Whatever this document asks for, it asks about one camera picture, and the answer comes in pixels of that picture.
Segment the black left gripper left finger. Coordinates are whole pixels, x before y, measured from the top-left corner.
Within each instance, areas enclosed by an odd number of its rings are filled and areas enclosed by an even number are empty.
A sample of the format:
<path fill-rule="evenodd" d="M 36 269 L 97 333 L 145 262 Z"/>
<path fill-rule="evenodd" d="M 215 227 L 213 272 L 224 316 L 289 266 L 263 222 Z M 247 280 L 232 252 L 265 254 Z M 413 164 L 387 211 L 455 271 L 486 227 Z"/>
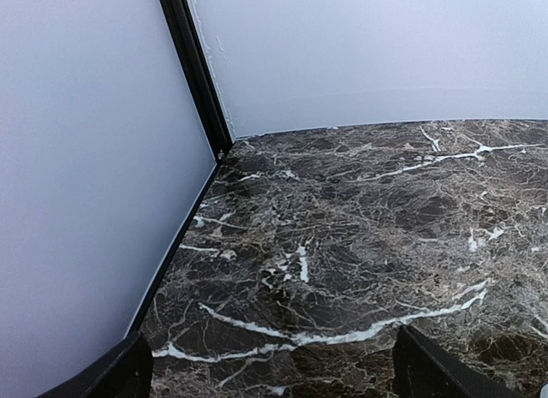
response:
<path fill-rule="evenodd" d="M 146 338 L 133 331 L 79 374 L 39 398 L 147 398 L 152 368 L 152 350 Z"/>

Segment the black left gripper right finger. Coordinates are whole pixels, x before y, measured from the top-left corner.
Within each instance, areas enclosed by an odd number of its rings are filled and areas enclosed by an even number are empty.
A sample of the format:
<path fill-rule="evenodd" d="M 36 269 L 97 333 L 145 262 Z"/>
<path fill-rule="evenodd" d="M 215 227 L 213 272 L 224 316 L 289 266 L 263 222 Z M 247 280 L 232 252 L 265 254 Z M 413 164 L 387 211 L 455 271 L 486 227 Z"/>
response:
<path fill-rule="evenodd" d="M 511 389 L 482 375 L 411 325 L 399 327 L 392 348 L 394 393 L 400 397 L 504 398 Z"/>

